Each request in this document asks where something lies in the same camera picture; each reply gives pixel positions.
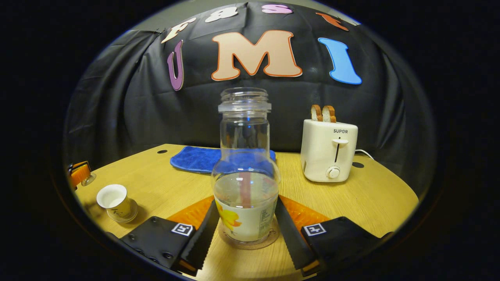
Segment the label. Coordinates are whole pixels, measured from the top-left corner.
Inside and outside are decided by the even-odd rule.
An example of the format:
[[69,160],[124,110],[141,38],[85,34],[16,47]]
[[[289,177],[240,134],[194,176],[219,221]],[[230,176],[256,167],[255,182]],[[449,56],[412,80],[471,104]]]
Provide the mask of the label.
[[277,201],[278,195],[263,206],[238,208],[228,206],[215,198],[224,232],[227,236],[243,242],[256,241],[268,234]]

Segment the letter m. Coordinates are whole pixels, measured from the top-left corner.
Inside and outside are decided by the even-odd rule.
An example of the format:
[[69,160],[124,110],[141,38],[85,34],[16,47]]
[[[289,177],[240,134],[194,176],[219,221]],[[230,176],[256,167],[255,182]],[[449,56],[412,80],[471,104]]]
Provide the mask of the letter m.
[[233,64],[233,56],[249,75],[255,75],[262,60],[267,55],[269,63],[264,73],[275,77],[297,77],[302,69],[295,63],[290,38],[293,33],[284,30],[268,30],[254,45],[239,32],[229,32],[214,36],[218,43],[217,70],[212,73],[215,81],[230,80],[240,76],[240,70]]

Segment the wooden table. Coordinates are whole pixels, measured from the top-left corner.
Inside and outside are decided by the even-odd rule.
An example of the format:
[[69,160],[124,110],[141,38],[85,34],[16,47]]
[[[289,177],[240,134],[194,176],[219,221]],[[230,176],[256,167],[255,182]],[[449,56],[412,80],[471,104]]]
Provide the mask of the wooden table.
[[[209,174],[176,169],[170,158],[183,145],[163,144],[121,159],[93,171],[96,179],[87,186],[78,185],[76,196],[82,207],[104,231],[123,237],[151,216],[167,218],[213,194]],[[307,180],[302,172],[300,154],[277,152],[282,182],[279,193],[331,219],[346,216],[356,224],[382,237],[395,231],[418,204],[412,189],[399,177],[367,156],[355,155],[349,179],[341,183],[318,183]],[[139,205],[131,223],[117,223],[96,203],[104,186],[120,184]],[[227,245],[218,230],[213,236],[203,269],[195,280],[263,279],[300,280],[283,236],[258,250],[241,250]]]

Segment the glass jar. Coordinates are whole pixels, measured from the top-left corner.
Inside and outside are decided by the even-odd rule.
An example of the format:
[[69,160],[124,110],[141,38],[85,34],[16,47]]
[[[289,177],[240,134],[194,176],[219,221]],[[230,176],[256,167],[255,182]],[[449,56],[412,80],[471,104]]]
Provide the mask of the glass jar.
[[241,245],[264,241],[273,220],[281,181],[270,157],[268,94],[240,87],[221,93],[221,158],[212,170],[215,202],[228,237]]

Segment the white cup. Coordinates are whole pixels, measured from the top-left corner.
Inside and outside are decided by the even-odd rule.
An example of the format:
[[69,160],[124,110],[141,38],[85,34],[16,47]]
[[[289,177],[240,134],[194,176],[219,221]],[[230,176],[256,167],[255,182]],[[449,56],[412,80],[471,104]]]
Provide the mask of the white cup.
[[97,204],[106,209],[113,220],[127,218],[131,214],[130,198],[127,189],[121,184],[110,184],[97,193]]

